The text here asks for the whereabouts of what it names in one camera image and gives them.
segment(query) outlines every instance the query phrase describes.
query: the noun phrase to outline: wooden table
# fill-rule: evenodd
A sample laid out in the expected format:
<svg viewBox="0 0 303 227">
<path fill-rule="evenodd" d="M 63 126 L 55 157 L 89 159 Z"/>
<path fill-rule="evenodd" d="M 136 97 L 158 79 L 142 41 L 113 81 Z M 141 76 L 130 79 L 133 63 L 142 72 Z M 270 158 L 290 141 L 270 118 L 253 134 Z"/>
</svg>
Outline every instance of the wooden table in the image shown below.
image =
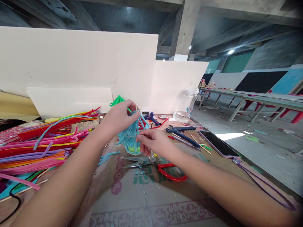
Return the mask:
<svg viewBox="0 0 303 227">
<path fill-rule="evenodd" d="M 159 129 L 165 130 L 168 125 L 182 126 L 179 122 L 168 120 Z M 198 142 L 208 144 L 197 130 L 186 131 L 184 134 L 187 136 L 191 134 Z M 141 171 L 139 169 L 123 169 L 131 162 L 122 157 L 130 155 L 126 153 L 122 145 L 116 146 L 116 139 L 117 137 L 108 144 L 103 155 L 115 151 L 121 151 L 121 154 L 112 155 L 107 162 L 96 169 L 91 187 L 70 226 L 239 225 L 230 214 L 191 180 L 180 183 L 171 182 L 159 174 L 154 166 L 143 168 L 142 170 L 145 170 L 143 175 L 135 174 L 136 171 Z M 230 159 L 221 157 L 214 149 L 211 151 L 212 154 L 208 154 L 204 150 L 199 152 L 178 141 L 173 141 L 173 143 L 176 143 L 185 152 L 254 184 L 238 166 Z M 291 196 L 277 188 L 255 169 L 245 162 L 242 165 L 274 186 L 297 208 L 300 207 L 299 203 Z M 54 171 L 48 172 L 39 181 L 50 177 Z M 276 195 L 272 189 L 258 179 L 256 180 L 272 195 Z M 19 210 L 35 193 L 31 189 L 19 195 L 23 201 Z M 9 215 L 16 206 L 17 201 L 14 199 L 0 203 L 0 219 L 2 220 Z M 9 226 L 17 214 L 3 226 Z"/>
</svg>

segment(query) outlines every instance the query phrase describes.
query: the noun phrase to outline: concrete ceiling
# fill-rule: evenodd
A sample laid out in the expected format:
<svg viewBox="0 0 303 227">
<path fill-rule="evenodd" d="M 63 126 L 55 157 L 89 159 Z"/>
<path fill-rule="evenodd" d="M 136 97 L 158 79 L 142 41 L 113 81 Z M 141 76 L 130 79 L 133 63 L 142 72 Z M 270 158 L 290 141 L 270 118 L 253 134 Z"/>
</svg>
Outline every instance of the concrete ceiling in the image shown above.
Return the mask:
<svg viewBox="0 0 303 227">
<path fill-rule="evenodd" d="M 175 17 L 183 3 L 184 0 L 0 0 L 0 26 L 159 34 L 158 57 L 166 58 Z M 252 50 L 298 31 L 303 18 L 297 8 L 291 0 L 202 0 L 192 53 L 196 58 L 219 58 L 235 47 L 238 52 Z"/>
<path fill-rule="evenodd" d="M 82 2 L 101 31 L 158 34 L 168 13 L 152 9 Z"/>
</svg>

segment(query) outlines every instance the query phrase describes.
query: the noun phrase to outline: small figurine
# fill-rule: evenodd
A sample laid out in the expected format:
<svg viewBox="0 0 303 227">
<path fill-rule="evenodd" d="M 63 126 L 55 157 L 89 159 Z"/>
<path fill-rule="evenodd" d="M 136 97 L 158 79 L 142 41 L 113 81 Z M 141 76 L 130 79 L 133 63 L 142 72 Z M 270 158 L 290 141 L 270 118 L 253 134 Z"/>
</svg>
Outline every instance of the small figurine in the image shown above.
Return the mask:
<svg viewBox="0 0 303 227">
<path fill-rule="evenodd" d="M 215 85 L 215 82 L 214 81 L 212 81 L 209 85 L 208 85 L 208 87 L 209 88 L 213 88 L 214 87 L 214 85 Z"/>
<path fill-rule="evenodd" d="M 201 81 L 201 88 L 204 88 L 205 87 L 205 79 L 202 79 Z"/>
</svg>

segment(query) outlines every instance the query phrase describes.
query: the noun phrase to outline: glue gun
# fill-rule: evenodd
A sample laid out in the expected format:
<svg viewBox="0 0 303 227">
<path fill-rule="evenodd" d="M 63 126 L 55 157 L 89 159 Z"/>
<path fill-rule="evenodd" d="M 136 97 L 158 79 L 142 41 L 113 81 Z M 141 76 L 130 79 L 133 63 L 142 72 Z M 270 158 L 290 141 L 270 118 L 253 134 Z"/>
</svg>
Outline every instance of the glue gun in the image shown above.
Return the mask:
<svg viewBox="0 0 303 227">
<path fill-rule="evenodd" d="M 145 120 L 151 120 L 153 123 L 155 123 L 156 126 L 159 125 L 159 122 L 156 119 L 154 119 L 154 113 L 153 112 L 150 112 L 150 114 L 145 115 L 144 119 Z"/>
</svg>

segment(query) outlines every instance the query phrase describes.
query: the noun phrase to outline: blue pipe cleaner craft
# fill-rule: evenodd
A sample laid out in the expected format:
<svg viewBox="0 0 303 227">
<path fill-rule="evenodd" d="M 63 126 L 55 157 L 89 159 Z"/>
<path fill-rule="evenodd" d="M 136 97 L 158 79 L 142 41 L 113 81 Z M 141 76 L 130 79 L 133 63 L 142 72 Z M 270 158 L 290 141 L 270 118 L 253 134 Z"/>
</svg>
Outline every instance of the blue pipe cleaner craft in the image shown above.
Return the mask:
<svg viewBox="0 0 303 227">
<path fill-rule="evenodd" d="M 119 144 L 123 144 L 125 146 L 125 149 L 127 153 L 132 155 L 138 155 L 140 154 L 140 141 L 136 142 L 136 137 L 139 135 L 139 133 L 143 130 L 139 130 L 139 122 L 142 125 L 143 129 L 148 129 L 149 124 L 145 121 L 144 117 L 140 114 L 140 117 L 138 120 L 136 120 L 134 123 L 132 123 L 126 130 L 120 132 L 118 134 L 119 138 Z"/>
</svg>

